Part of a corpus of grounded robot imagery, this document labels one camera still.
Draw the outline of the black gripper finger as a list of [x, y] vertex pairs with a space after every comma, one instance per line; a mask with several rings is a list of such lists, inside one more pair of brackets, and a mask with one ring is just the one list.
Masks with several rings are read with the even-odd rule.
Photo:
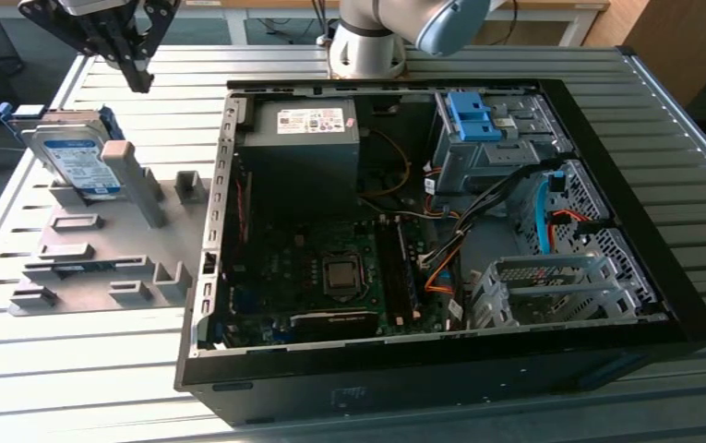
[[179, 7], [179, 0], [147, 0], [143, 3], [143, 9], [151, 25], [143, 33], [137, 34], [137, 39], [134, 40], [133, 63], [135, 76], [130, 83], [134, 92], [149, 92], [151, 89], [153, 75], [147, 71], [147, 66], [166, 37]]
[[77, 46], [81, 42], [81, 30], [74, 15], [75, 1], [21, 1], [18, 11], [43, 30], [49, 31], [77, 51], [85, 55], [101, 55], [106, 62], [123, 74], [126, 82], [134, 80], [135, 69], [133, 63], [133, 51], [123, 47], [122, 50], [110, 51], [81, 51]]

